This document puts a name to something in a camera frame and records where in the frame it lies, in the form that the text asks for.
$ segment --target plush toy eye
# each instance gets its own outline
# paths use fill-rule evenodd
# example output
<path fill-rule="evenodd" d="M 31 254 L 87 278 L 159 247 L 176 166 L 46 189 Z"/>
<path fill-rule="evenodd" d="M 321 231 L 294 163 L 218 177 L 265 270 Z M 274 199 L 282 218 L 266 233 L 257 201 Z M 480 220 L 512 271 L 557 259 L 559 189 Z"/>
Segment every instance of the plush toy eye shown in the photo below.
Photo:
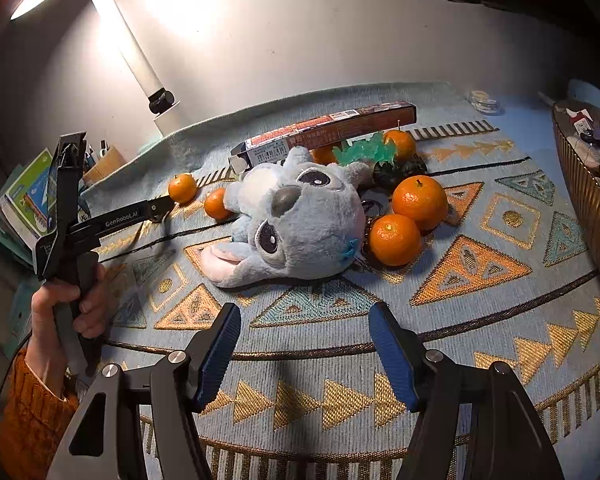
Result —
<path fill-rule="evenodd" d="M 263 251 L 274 254 L 278 250 L 278 234 L 268 222 L 263 222 L 256 233 L 256 240 Z"/>
<path fill-rule="evenodd" d="M 326 175 L 321 171 L 308 170 L 300 174 L 298 181 L 311 184 L 312 186 L 327 186 L 331 182 L 331 179 L 329 178 L 329 175 Z"/>

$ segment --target woven basket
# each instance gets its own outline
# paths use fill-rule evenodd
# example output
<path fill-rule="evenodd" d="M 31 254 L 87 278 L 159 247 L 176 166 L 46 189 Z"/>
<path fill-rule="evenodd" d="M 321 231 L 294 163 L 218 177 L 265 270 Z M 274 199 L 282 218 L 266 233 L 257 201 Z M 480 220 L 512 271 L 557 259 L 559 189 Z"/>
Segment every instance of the woven basket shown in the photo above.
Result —
<path fill-rule="evenodd" d="M 600 108 L 569 100 L 556 103 L 552 111 L 558 158 L 571 203 L 584 231 L 591 256 L 600 269 L 600 186 L 567 141 L 567 137 L 576 134 L 576 131 L 567 115 L 566 107 L 573 111 L 586 108 L 595 128 L 600 128 Z"/>

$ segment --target green crystal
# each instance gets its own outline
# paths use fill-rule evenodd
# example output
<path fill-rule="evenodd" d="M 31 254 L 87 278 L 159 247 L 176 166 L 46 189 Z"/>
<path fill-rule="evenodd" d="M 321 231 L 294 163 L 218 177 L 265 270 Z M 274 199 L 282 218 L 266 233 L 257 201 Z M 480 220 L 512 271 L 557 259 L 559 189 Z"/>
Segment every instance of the green crystal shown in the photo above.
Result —
<path fill-rule="evenodd" d="M 395 156 L 395 144 L 392 140 L 385 144 L 382 132 L 376 132 L 369 140 L 356 140 L 351 146 L 343 140 L 342 149 L 335 147 L 333 155 L 341 166 L 346 166 L 355 160 L 392 162 Z"/>

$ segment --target white wall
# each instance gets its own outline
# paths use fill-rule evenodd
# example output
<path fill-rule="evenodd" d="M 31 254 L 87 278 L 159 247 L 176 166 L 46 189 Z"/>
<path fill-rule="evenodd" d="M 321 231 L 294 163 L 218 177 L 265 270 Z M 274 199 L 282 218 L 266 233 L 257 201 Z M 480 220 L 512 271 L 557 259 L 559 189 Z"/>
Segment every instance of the white wall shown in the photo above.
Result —
<path fill-rule="evenodd" d="M 442 0 L 117 0 L 192 122 L 314 89 L 448 80 L 555 91 L 600 54 L 530 17 Z M 20 161 L 87 130 L 127 158 L 157 135 L 89 0 L 49 0 L 0 39 L 0 134 Z"/>

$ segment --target black cable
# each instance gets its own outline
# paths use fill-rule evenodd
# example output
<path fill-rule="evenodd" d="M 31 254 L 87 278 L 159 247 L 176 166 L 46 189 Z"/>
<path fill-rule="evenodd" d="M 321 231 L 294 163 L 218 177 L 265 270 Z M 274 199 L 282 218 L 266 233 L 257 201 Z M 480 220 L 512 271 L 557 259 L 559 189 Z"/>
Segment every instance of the black cable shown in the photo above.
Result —
<path fill-rule="evenodd" d="M 9 361 L 9 366 L 7 367 L 7 372 L 5 373 L 4 377 L 2 378 L 2 382 L 0 382 L 0 396 L 2 395 L 2 389 L 4 388 L 4 383 L 7 382 L 7 377 L 9 377 L 9 371 L 11 370 L 11 366 L 13 366 L 13 361 L 16 358 L 16 356 L 18 355 L 18 353 L 20 352 L 20 350 L 22 350 L 22 347 L 29 340 L 29 338 L 31 338 L 31 330 L 25 336 L 25 338 L 22 341 L 20 341 L 20 344 L 16 348 L 16 351 L 13 353 L 13 356 L 11 356 L 11 360 Z"/>

